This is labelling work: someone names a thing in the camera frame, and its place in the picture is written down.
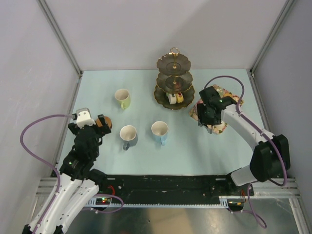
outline table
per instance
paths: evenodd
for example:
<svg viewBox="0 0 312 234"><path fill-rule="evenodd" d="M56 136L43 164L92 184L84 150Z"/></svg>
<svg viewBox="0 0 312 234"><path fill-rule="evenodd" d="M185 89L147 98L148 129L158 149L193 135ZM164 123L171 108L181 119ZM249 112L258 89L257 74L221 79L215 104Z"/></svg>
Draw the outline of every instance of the table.
<svg viewBox="0 0 312 234"><path fill-rule="evenodd" d="M211 135L189 116L199 100L199 91L211 78L230 75L239 78L245 86L242 110L262 126L261 116L245 69L191 70L195 98L181 110L169 110L154 99L158 70L85 71L74 105L87 107L93 118L104 114L111 118L112 133L104 136L100 156L94 168L106 174L129 175L216 175L227 174L250 163L252 151L245 140L230 126L220 135ZM241 94L235 80L220 78L218 84L234 94ZM121 110L114 98L120 88L130 91L131 105ZM153 140L151 126L165 121L169 135L165 146ZM121 128L133 125L137 129L138 143L128 151L122 149ZM71 150L75 136L68 130L62 148L60 163Z"/></svg>

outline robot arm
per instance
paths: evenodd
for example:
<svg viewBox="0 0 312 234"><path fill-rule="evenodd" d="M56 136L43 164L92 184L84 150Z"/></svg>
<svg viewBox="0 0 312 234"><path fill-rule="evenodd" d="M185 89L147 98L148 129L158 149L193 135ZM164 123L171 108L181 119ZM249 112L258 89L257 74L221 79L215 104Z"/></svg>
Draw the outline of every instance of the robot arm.
<svg viewBox="0 0 312 234"><path fill-rule="evenodd" d="M98 193L100 187L107 187L106 174L90 169L99 155L102 137L111 133L111 129L103 115L94 121L87 108L78 110L75 116L76 124L68 126L76 135L75 144L60 168L59 190L56 191L55 184L43 208L25 226L23 234L66 233L87 201Z"/></svg>
<svg viewBox="0 0 312 234"><path fill-rule="evenodd" d="M221 98L219 93L210 86L199 92L203 103L197 105L198 124L218 125L221 120L228 123L244 138L253 150L249 165L231 172L231 179L236 186L250 182L264 182L282 173L281 163L272 145L263 137L265 134L278 148L286 170L290 168L289 147L286 137L275 136L273 133L259 127L262 133L256 131L241 113L236 111L236 101L231 97Z"/></svg>

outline gray mug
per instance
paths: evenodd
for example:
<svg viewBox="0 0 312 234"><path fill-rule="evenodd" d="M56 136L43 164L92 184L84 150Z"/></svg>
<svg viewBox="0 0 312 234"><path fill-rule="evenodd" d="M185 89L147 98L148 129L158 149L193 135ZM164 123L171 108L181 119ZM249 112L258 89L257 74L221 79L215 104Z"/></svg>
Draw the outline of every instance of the gray mug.
<svg viewBox="0 0 312 234"><path fill-rule="evenodd" d="M123 149L128 150L130 146L137 144L137 130L132 125L124 126L120 130L120 137L123 139Z"/></svg>

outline mug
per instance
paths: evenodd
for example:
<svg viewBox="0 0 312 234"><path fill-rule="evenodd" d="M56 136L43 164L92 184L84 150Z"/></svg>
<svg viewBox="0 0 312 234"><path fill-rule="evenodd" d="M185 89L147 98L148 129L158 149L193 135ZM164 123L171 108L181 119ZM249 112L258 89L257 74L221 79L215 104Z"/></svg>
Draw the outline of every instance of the mug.
<svg viewBox="0 0 312 234"><path fill-rule="evenodd" d="M120 130L120 137L123 139L123 149L128 150L130 146L137 144L137 130L132 125L124 126Z"/></svg>
<svg viewBox="0 0 312 234"><path fill-rule="evenodd" d="M115 92L115 99L119 102L122 110L125 110L130 106L130 94L126 89L118 89Z"/></svg>
<svg viewBox="0 0 312 234"><path fill-rule="evenodd" d="M154 138L157 142L160 142L161 145L166 144L166 139L168 135L168 125L163 121L156 121L152 124L152 132Z"/></svg>

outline patterned cloth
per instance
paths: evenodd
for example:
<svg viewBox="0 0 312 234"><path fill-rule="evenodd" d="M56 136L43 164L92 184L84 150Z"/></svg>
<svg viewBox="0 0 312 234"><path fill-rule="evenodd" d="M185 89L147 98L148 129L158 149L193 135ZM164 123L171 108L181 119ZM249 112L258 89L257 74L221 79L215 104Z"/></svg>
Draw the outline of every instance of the patterned cloth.
<svg viewBox="0 0 312 234"><path fill-rule="evenodd" d="M216 89L216 90L218 91L218 93L220 94L221 98L226 97L226 96L230 96L230 97L232 97L236 102L239 100L239 96L232 94L229 90L226 90L226 89L224 89L224 88L222 88L222 87L220 87L220 86L218 86L218 85L216 85L216 84L214 84L213 87L214 87L214 89ZM196 105L195 105L195 106L191 109L191 111L190 111L190 116L191 116L193 119L195 119L196 121L198 121L198 116L197 116L197 104L198 104L198 103L203 103L203 101L200 99L200 100L196 103ZM221 133L224 132L224 130L226 129L227 126L228 126L228 124L222 121L221 124L219 124L219 125L214 125L214 126L213 126L212 132L215 133L215 134L221 134Z"/></svg>

